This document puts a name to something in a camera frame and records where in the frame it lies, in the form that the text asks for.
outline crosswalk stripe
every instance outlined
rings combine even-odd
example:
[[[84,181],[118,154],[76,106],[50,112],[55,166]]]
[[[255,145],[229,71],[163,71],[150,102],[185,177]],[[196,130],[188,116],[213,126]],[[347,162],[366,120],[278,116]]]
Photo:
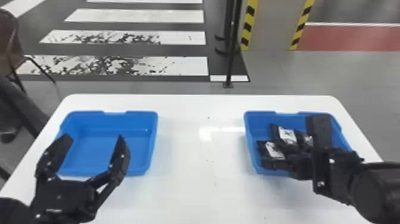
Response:
[[[204,23],[203,10],[114,10],[79,8],[67,22]]]
[[[1,8],[11,12],[15,17],[20,17],[45,0],[13,0]]]
[[[207,57],[122,57],[93,55],[34,55],[53,75],[208,76]],[[29,61],[18,74],[38,75]]]
[[[94,3],[165,3],[165,4],[201,4],[202,0],[87,0]]]
[[[204,31],[52,30],[40,43],[205,45]]]

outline black chair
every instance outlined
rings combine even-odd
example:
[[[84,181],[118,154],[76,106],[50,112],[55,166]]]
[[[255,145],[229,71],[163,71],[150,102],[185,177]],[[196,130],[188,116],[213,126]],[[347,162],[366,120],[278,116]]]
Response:
[[[17,75],[17,68],[31,61],[53,83],[51,77],[32,57],[25,56],[18,38],[18,20],[7,10],[0,8],[0,76],[5,76],[26,92]]]

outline white label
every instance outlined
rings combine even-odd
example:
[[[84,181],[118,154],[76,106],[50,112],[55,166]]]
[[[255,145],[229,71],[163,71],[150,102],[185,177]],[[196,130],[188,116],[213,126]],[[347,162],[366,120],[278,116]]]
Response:
[[[279,126],[279,137],[285,141],[287,144],[295,145],[297,144],[297,138],[294,130],[284,129]]]
[[[314,140],[312,136],[309,135],[304,136],[304,142],[310,147],[314,146]]]
[[[265,147],[267,148],[268,153],[270,154],[270,156],[272,158],[275,158],[277,160],[284,160],[285,159],[285,155],[283,155],[282,152],[277,150],[276,145],[275,145],[274,142],[265,143]]]

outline blue plastic tray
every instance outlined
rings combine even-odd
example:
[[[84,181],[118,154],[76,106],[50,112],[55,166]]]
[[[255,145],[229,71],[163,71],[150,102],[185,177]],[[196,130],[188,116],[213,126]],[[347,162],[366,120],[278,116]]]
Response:
[[[57,137],[67,133],[74,139],[59,174],[94,176],[107,170],[119,135],[130,150],[127,176],[144,175],[149,169],[157,133],[156,112],[105,113],[77,111],[63,121]]]
[[[273,111],[248,111],[245,113],[246,138],[250,150],[252,164],[258,174],[287,176],[288,172],[267,170],[261,166],[261,157],[257,150],[257,141],[270,141],[270,124],[276,124],[286,129],[296,129],[306,132],[305,118],[310,115],[322,113],[281,114]],[[352,151],[342,134],[342,128],[336,119],[330,115],[332,122],[333,146],[344,150]]]

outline wall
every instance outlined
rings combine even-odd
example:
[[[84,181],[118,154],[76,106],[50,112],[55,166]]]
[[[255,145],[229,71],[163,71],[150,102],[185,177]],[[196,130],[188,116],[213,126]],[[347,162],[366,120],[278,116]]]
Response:
[[[305,0],[258,0],[255,29],[249,50],[288,50],[304,3]],[[243,15],[246,6],[247,1],[244,1]]]

